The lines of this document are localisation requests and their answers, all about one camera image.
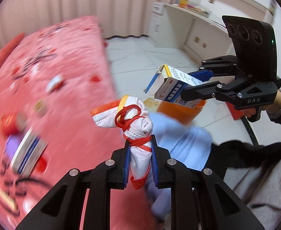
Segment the white desk cabinet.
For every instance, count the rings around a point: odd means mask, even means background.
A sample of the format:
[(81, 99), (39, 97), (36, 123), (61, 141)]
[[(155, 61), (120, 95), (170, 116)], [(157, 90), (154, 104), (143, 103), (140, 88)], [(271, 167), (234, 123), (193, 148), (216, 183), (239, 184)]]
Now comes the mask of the white desk cabinet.
[(154, 47), (181, 49), (197, 64), (235, 54), (223, 26), (173, 4), (153, 3), (148, 35)]

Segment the yellow foam puzzle mat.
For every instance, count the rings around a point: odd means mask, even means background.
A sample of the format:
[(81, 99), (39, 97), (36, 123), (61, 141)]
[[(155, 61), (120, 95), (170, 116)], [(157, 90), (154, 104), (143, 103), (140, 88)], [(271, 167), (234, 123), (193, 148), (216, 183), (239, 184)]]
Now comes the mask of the yellow foam puzzle mat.
[(154, 98), (147, 98), (144, 101), (144, 105), (148, 110), (156, 111), (160, 105), (161, 101)]

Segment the pink love blanket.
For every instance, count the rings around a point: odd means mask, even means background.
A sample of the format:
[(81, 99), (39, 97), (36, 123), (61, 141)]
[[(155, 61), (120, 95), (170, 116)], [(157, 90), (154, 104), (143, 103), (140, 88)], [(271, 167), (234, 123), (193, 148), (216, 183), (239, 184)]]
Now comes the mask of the pink love blanket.
[[(64, 84), (46, 92), (62, 75)], [(34, 110), (44, 100), (48, 112)], [(15, 229), (26, 214), (70, 169), (92, 169), (124, 146), (119, 128), (95, 125), (90, 111), (116, 99), (98, 19), (61, 22), (25, 35), (0, 69), (0, 120), (23, 113), (25, 131), (48, 145), (28, 180), (10, 168), (5, 155), (9, 136), (0, 131), (0, 224)]]

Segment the purple ribbed cup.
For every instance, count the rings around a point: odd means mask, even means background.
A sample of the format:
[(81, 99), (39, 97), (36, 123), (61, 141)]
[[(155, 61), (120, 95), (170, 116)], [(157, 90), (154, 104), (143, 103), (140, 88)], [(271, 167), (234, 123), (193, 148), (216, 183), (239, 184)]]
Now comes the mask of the purple ribbed cup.
[(15, 152), (17, 151), (21, 141), (23, 139), (22, 134), (10, 135), (5, 145), (5, 155), (9, 160), (12, 160)]

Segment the red paper cup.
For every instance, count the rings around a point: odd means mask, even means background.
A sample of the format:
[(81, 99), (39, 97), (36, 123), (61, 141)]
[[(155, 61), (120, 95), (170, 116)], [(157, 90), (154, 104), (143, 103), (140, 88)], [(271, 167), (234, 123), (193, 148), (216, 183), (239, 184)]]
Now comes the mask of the red paper cup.
[(0, 131), (4, 136), (21, 133), (26, 127), (27, 118), (23, 113), (3, 115), (0, 120)]

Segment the white orange face mask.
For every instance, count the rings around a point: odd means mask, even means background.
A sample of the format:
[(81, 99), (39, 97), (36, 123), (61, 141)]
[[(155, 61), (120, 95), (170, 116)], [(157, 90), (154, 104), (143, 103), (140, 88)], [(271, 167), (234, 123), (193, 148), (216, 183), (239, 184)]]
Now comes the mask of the white orange face mask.
[(130, 144), (131, 182), (136, 190), (142, 188), (150, 171), (153, 123), (149, 111), (137, 97), (123, 96), (90, 111), (100, 128), (118, 127)]

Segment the white plush toy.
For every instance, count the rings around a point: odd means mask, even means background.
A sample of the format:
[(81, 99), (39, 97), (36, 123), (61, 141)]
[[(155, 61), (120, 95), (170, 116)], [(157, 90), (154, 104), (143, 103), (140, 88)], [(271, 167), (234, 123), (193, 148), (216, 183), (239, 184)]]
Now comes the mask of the white plush toy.
[(46, 92), (51, 93), (54, 90), (59, 89), (65, 82), (65, 79), (62, 75), (57, 75), (53, 77), (46, 86)]

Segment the grey coat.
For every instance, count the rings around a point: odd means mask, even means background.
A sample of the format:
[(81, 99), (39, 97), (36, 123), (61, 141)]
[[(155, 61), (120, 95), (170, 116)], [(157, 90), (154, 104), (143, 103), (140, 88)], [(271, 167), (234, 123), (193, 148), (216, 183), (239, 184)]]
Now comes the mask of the grey coat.
[(234, 191), (264, 229), (281, 229), (281, 159), (249, 169)]

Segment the light blue trousers leg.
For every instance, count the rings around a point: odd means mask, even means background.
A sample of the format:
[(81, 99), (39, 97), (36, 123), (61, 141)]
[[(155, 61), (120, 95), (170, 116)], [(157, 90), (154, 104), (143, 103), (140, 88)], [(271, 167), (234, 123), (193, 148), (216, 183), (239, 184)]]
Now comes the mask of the light blue trousers leg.
[[(153, 123), (152, 133), (159, 147), (167, 149), (172, 158), (190, 169), (201, 171), (204, 168), (212, 144), (212, 137), (206, 130), (185, 126), (162, 113), (152, 113), (150, 119)], [(152, 214), (164, 220), (171, 211), (171, 190), (156, 188), (152, 172), (149, 172), (145, 189), (151, 201)]]

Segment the blue white medicine box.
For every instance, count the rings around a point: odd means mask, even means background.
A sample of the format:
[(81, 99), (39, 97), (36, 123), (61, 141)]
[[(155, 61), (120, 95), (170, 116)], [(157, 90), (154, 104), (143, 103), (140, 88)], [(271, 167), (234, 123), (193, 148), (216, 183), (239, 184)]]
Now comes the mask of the blue white medicine box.
[(164, 64), (156, 71), (148, 86), (144, 89), (144, 92), (149, 96), (154, 96), (157, 100), (181, 105), (187, 108), (195, 108), (201, 100), (183, 100), (181, 93), (187, 88), (201, 84), (202, 81), (174, 67)]

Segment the blue striped medicine box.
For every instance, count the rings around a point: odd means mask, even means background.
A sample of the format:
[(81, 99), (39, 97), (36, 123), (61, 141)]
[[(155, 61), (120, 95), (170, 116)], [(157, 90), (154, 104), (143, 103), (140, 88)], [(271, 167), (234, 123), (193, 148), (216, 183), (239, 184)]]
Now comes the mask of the blue striped medicine box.
[(10, 163), (10, 168), (21, 177), (32, 173), (48, 143), (30, 128), (22, 138)]

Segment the orange trash bin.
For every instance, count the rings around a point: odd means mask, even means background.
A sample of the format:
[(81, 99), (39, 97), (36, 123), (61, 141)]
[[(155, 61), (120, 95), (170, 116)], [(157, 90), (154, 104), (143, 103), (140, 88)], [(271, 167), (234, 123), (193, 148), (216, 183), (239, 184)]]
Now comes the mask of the orange trash bin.
[(184, 125), (188, 125), (202, 111), (204, 105), (204, 100), (201, 100), (194, 108), (188, 108), (181, 105), (176, 105), (162, 101), (157, 111), (179, 121)]

